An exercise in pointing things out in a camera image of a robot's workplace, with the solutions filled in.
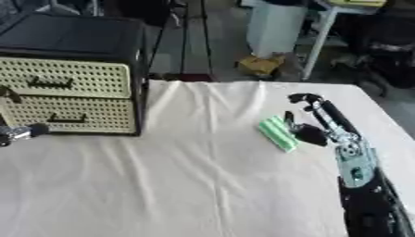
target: white fabric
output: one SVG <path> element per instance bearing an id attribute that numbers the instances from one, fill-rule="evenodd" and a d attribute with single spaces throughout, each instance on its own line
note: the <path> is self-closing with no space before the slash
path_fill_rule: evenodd
<path id="1" fill-rule="evenodd" d="M 0 149 L 2 237 L 344 237 L 333 147 L 284 154 L 256 126 L 292 93 L 332 100 L 415 213 L 413 140 L 347 85 L 152 81 L 142 137 L 44 136 Z"/>

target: black office chair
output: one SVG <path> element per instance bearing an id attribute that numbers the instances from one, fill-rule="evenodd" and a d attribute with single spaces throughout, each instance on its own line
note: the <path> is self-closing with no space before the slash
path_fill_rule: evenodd
<path id="1" fill-rule="evenodd" d="M 385 97 L 387 87 L 376 80 L 374 74 L 386 77 L 393 85 L 402 80 L 394 75 L 398 75 L 395 73 L 399 71 L 398 66 L 404 67 L 412 60 L 414 29 L 415 5 L 403 0 L 388 0 L 371 16 L 343 16 L 334 30 L 347 42 L 355 57 L 353 60 L 336 59 L 332 67 L 356 72 L 356 85 L 365 81 L 373 83 L 381 89 L 380 96 Z"/>

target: tripod leg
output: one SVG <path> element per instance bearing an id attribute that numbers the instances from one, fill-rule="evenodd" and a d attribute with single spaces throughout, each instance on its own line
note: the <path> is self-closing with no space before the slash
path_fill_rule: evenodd
<path id="1" fill-rule="evenodd" d="M 210 40 L 209 40 L 209 30 L 208 30 L 208 14 L 206 11 L 206 0 L 200 0 L 201 10 L 202 10 L 202 20 L 203 20 L 203 30 L 205 32 L 205 45 L 206 45 L 206 52 L 207 52 L 207 63 L 209 66 L 209 73 L 213 74 L 213 66 L 212 66 L 212 50 L 210 48 Z"/>
<path id="2" fill-rule="evenodd" d="M 160 47 L 161 39 L 163 38 L 164 30 L 166 30 L 166 25 L 167 25 L 167 21 L 164 23 L 163 27 L 162 27 L 162 28 L 160 29 L 160 31 L 158 32 L 158 36 L 157 36 L 157 40 L 156 40 L 156 44 L 155 44 L 155 45 L 154 45 L 154 47 L 153 47 L 153 54 L 152 54 L 152 56 L 151 56 L 150 63 L 149 63 L 149 65 L 148 65 L 148 70 L 150 70 L 150 69 L 151 69 L 151 67 L 153 66 L 153 62 L 154 62 L 154 59 L 155 59 L 155 57 L 156 57 L 156 54 L 157 54 L 158 48 Z"/>
<path id="3" fill-rule="evenodd" d="M 183 42 L 182 42 L 182 62 L 180 65 L 180 74 L 184 73 L 184 67 L 186 64 L 186 47 L 187 47 L 187 35 L 189 31 L 189 5 L 186 4 L 184 9 L 184 20 L 183 20 Z"/>

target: green sponge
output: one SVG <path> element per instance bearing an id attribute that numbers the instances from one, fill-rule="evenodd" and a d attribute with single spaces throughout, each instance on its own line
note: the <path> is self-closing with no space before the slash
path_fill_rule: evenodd
<path id="1" fill-rule="evenodd" d="M 294 151 L 298 146 L 298 140 L 278 116 L 261 121 L 258 128 L 286 153 Z"/>

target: trash can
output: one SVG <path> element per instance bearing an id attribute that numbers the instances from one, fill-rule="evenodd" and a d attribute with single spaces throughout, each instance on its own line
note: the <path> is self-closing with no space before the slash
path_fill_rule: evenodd
<path id="1" fill-rule="evenodd" d="M 307 15 L 303 1 L 261 0 L 253 9 L 247 41 L 257 57 L 293 52 Z"/>

